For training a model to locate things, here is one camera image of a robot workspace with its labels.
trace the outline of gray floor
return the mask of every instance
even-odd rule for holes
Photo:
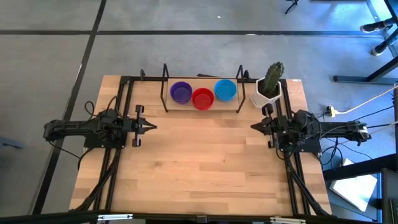
[[[3,0],[0,29],[91,29],[99,0]],[[365,2],[301,0],[284,15],[289,2],[272,1],[108,1],[101,30],[355,30],[374,22]],[[23,142],[22,150],[0,149],[0,216],[23,215],[42,175],[50,147],[43,124],[62,117],[83,56],[87,36],[0,35],[0,136]],[[254,78],[276,61],[284,78],[303,80],[309,110],[326,105],[347,110],[390,86],[333,83],[333,75],[367,76],[392,59],[390,52],[369,54],[380,38],[286,36],[97,36],[72,119],[87,119],[83,104],[96,101],[103,75],[160,75],[167,63],[171,75],[197,73],[232,77],[239,64]],[[397,77],[398,71],[388,74]],[[333,121],[347,121],[392,105],[391,95]],[[363,119],[369,125],[390,123],[393,111]],[[332,142],[323,141],[327,147]],[[81,154],[82,138],[68,138],[64,148]],[[385,129],[357,147],[371,157],[395,149],[394,130]],[[367,158],[342,148],[354,162]],[[62,154],[44,212],[68,209],[76,178],[76,159]]]

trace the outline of bowl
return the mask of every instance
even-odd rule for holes
[[[187,103],[192,96],[192,87],[186,82],[176,82],[170,88],[170,95],[177,103]]]
[[[192,93],[192,104],[199,110],[208,110],[214,102],[214,94],[207,88],[199,88]]]
[[[214,87],[214,93],[221,101],[231,101],[236,96],[236,92],[236,85],[231,80],[220,80]]]

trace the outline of plant pot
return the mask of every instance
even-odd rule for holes
[[[253,105],[256,108],[262,108],[265,106],[267,103],[273,103],[276,100],[282,96],[282,86],[280,82],[278,82],[277,88],[278,88],[278,94],[272,98],[267,98],[266,96],[263,96],[261,93],[259,93],[259,82],[261,82],[264,78],[261,78],[256,81],[256,89],[253,91],[253,93],[250,96],[250,100],[253,103]]]

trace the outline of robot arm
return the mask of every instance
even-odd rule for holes
[[[371,139],[366,124],[359,121],[319,122],[313,114],[304,110],[296,112],[292,119],[284,115],[272,119],[267,115],[272,113],[271,104],[265,105],[262,113],[266,117],[251,127],[264,135],[274,136],[277,147],[284,152],[297,148],[301,152],[319,152],[321,138],[345,138],[358,142],[358,145]]]
[[[66,136],[84,136],[86,147],[121,147],[125,144],[124,135],[131,132],[136,135],[133,146],[137,147],[141,145],[139,135],[157,126],[141,117],[143,106],[137,105],[136,112],[136,119],[120,118],[116,110],[108,109],[88,121],[53,120],[44,125],[43,138],[54,141]]]

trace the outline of potted cactus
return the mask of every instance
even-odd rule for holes
[[[256,108],[262,108],[267,103],[273,103],[282,95],[279,79],[284,73],[282,62],[272,64],[264,78],[256,81],[256,89],[250,96],[250,100]]]

